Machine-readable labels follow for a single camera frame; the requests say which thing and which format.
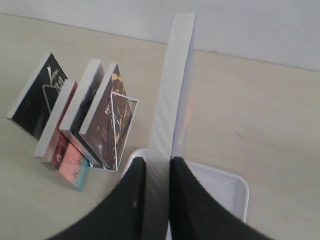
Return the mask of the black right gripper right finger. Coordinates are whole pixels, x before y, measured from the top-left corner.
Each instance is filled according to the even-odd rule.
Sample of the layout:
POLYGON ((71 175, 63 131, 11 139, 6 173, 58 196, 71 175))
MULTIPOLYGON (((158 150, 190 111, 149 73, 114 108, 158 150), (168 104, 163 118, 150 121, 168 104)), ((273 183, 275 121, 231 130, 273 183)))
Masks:
POLYGON ((219 204, 182 157, 170 162, 169 221, 174 240, 268 239, 219 204))

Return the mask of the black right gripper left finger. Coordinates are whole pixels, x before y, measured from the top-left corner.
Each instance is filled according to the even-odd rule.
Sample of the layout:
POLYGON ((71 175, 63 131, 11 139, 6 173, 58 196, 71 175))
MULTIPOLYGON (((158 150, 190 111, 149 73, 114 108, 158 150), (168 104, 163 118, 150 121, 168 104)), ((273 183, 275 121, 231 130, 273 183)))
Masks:
POLYGON ((142 236, 146 163, 136 158, 112 192, 88 215, 52 240, 139 240, 142 236))

